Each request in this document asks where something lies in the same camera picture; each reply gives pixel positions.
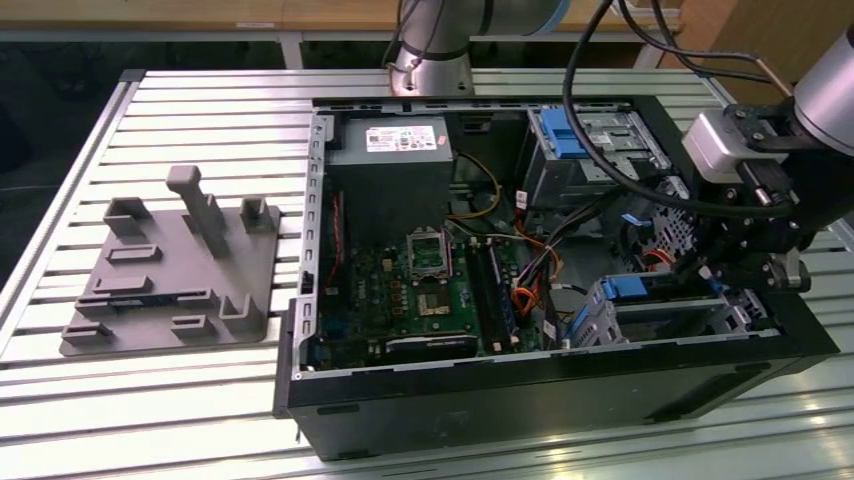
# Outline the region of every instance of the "red wire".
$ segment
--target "red wire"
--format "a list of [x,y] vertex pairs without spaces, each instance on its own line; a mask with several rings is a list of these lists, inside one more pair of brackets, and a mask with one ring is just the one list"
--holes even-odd
[[330,276],[326,279],[327,288],[330,288],[330,286],[332,285],[332,279],[335,278],[335,273],[338,272],[338,265],[340,264],[340,253],[342,253],[342,236],[338,228],[338,224],[339,224],[338,197],[332,198],[332,222],[335,223],[335,266],[332,267],[332,272],[330,273]]
[[[667,256],[667,254],[658,248],[654,248],[653,250],[650,250],[643,254],[643,256],[647,256],[647,255],[658,258],[666,265],[673,266],[673,260],[670,260],[670,257]],[[647,267],[647,271],[651,271],[651,269],[653,269],[653,265]]]

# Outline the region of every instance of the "wooden table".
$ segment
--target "wooden table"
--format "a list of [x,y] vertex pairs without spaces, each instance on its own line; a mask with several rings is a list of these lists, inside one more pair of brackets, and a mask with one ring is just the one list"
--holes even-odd
[[[557,31],[537,36],[474,37],[474,41],[575,42],[599,0],[573,0]],[[303,41],[387,41],[398,0],[3,0],[0,41],[276,41],[288,68],[302,69]],[[654,19],[638,22],[655,30]],[[679,28],[674,21],[673,28]],[[638,43],[610,12],[594,42]],[[646,47],[637,68],[658,65]]]

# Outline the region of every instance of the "green circuit board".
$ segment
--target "green circuit board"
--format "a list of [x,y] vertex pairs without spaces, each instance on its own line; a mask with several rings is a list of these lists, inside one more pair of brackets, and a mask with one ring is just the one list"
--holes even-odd
[[[327,292],[320,302],[323,347],[318,357],[327,368],[366,366],[364,351],[390,338],[422,335],[472,335],[480,338],[478,310],[468,284],[466,246],[450,244],[447,278],[411,280],[407,245],[360,249],[351,255],[347,288]],[[442,256],[415,249],[414,266],[434,267]],[[518,274],[515,252],[496,245],[509,282]],[[539,332],[519,330],[519,351],[539,349]],[[478,356],[487,355],[479,345]]]

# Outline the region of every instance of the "yellow wire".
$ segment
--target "yellow wire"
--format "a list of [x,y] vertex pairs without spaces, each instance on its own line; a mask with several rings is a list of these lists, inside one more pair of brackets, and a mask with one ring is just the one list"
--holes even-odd
[[478,165],[480,170],[483,170],[483,173],[486,173],[487,176],[490,177],[490,180],[492,180],[492,187],[495,188],[495,198],[492,199],[492,204],[486,209],[480,210],[479,212],[459,213],[455,215],[448,215],[448,218],[452,218],[454,220],[467,220],[470,218],[478,218],[484,215],[488,215],[490,213],[492,213],[492,210],[498,208],[498,203],[500,202],[500,199],[502,199],[502,186],[498,184],[498,179],[495,178],[495,175],[492,175],[492,172],[490,172],[490,169],[486,168],[486,165],[483,165],[480,160],[478,160],[475,157],[472,157],[471,155],[463,152],[459,152],[459,156],[466,157],[468,160],[471,160],[471,163]]

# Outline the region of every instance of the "3d printed holder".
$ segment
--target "3d printed holder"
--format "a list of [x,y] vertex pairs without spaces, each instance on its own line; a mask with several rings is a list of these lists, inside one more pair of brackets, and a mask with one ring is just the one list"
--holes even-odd
[[150,211],[115,198],[104,242],[78,313],[63,331],[65,356],[258,342],[267,319],[279,209],[263,198],[220,209],[192,165],[166,184],[187,212]]

